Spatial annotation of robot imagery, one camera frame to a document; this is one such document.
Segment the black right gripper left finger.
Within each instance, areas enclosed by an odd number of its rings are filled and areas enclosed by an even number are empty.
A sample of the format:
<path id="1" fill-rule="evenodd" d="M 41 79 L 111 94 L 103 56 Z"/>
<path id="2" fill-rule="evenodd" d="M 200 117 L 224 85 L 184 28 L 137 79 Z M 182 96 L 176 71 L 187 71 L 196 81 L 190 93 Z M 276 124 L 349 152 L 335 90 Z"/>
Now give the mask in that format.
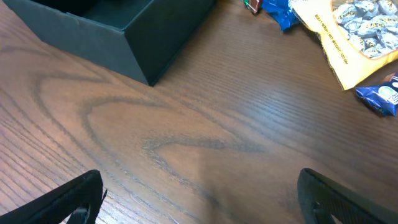
<path id="1" fill-rule="evenodd" d="M 94 223 L 107 191 L 100 171 L 89 170 L 41 197 L 1 215 L 1 223 Z"/>

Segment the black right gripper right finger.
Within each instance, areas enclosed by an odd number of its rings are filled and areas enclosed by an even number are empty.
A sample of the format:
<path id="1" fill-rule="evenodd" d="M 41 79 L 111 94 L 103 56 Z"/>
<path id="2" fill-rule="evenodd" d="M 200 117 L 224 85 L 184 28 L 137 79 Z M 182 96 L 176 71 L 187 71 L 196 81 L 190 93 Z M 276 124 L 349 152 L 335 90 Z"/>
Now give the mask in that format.
<path id="1" fill-rule="evenodd" d="M 310 169 L 300 171 L 298 202 L 306 223 L 397 223 L 397 213 Z"/>

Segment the yellow Hacks candy bag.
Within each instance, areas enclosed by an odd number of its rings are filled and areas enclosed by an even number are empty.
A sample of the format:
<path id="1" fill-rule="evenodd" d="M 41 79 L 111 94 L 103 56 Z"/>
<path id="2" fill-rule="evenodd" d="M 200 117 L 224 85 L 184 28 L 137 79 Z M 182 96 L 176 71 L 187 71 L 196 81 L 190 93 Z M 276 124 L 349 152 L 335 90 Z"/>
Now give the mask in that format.
<path id="1" fill-rule="evenodd" d="M 304 0 L 290 5 L 319 37 L 342 89 L 397 60 L 397 0 Z"/>

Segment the dark green gift box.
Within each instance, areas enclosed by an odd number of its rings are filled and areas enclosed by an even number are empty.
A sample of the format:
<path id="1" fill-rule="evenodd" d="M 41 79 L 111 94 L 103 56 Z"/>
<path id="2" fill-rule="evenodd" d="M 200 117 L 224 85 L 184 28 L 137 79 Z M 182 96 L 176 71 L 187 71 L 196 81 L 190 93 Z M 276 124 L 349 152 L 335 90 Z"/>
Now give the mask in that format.
<path id="1" fill-rule="evenodd" d="M 43 42 L 153 86 L 215 0 L 4 0 Z"/>

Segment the blue Oreo cookie pack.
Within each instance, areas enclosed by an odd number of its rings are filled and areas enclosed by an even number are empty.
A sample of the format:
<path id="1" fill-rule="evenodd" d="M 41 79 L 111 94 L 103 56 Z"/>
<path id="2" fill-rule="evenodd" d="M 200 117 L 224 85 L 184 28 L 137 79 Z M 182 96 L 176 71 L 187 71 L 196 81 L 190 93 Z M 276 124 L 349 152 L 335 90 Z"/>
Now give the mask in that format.
<path id="1" fill-rule="evenodd" d="M 294 0 L 263 0 L 262 8 L 265 10 L 280 26 L 282 31 L 299 23 L 292 10 Z"/>

